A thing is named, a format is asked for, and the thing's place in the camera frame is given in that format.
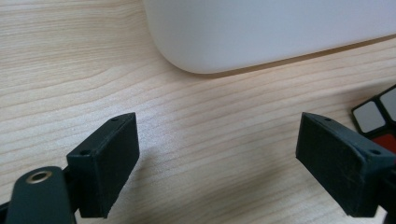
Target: black plastic block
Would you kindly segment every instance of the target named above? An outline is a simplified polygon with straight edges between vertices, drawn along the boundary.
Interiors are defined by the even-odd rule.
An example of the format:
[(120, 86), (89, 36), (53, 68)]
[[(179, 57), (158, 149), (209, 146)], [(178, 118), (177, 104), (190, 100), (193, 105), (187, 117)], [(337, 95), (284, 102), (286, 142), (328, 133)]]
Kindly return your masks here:
[(107, 217), (139, 158), (134, 113), (108, 120), (67, 155), (80, 182), (82, 217)]
[(395, 155), (342, 124), (303, 113), (297, 159), (353, 217), (373, 217), (379, 180)]

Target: black clamp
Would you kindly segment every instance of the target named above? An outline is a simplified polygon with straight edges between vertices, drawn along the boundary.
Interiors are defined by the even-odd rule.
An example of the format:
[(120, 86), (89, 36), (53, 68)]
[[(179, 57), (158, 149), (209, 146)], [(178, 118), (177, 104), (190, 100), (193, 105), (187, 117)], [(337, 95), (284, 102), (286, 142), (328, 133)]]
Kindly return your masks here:
[(107, 217), (139, 158), (134, 113), (108, 120), (67, 155), (63, 170), (48, 166), (21, 176), (0, 224), (70, 224)]

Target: wood grain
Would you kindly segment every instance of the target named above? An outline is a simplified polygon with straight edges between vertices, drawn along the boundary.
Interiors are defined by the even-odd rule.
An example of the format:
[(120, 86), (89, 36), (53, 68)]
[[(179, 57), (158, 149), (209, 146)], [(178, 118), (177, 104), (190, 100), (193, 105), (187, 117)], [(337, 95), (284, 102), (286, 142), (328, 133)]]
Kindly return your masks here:
[(78, 223), (381, 223), (347, 217), (295, 159), (303, 111), (353, 128), (396, 83), (396, 39), (200, 76), (155, 49), (141, 1), (0, 3), (0, 203), (15, 180), (136, 112), (141, 159), (108, 219)]

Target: black 3d-printed part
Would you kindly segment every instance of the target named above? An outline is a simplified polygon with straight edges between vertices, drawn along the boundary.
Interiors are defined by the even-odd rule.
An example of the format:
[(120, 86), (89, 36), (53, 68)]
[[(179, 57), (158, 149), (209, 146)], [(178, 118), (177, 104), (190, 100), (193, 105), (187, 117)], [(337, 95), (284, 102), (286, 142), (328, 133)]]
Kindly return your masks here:
[(12, 192), (6, 223), (75, 223), (62, 169), (42, 167), (21, 176)]
[(297, 159), (353, 217), (373, 217), (379, 180), (395, 155), (340, 123), (303, 113)]
[(135, 114), (108, 120), (67, 155), (82, 217), (107, 217), (139, 158)]
[(395, 218), (396, 223), (396, 166), (380, 182), (378, 203), (390, 217)]

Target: white plastic object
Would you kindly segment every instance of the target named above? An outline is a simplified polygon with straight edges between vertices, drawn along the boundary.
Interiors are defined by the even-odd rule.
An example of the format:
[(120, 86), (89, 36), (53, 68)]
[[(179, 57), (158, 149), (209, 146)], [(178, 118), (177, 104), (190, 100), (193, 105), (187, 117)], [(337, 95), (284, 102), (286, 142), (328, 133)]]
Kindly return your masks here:
[(396, 34), (396, 0), (144, 0), (162, 55), (200, 74)]

